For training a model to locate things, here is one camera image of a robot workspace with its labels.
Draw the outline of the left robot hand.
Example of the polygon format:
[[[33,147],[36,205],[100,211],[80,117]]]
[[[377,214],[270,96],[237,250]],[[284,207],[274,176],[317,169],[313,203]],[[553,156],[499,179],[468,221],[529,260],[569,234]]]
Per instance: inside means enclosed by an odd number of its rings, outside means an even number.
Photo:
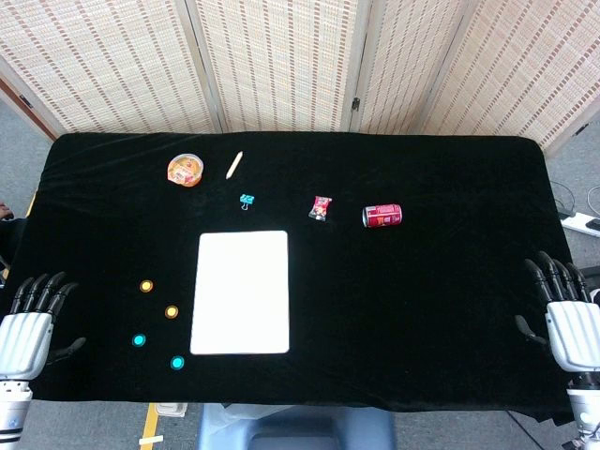
[[[78,284],[66,283],[67,274],[27,278],[13,296],[1,321],[1,381],[31,382],[42,370],[68,359],[86,343],[76,338],[65,348],[51,348],[53,329],[66,299]]]

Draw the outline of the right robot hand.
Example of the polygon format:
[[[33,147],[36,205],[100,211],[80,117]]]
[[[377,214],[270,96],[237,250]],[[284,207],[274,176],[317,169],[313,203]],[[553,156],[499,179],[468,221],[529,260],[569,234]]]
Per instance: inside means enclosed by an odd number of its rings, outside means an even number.
[[[591,291],[584,274],[574,264],[562,263],[540,251],[524,265],[545,310],[547,336],[534,333],[517,315],[517,330],[529,340],[550,349],[566,372],[599,370],[599,291]]]

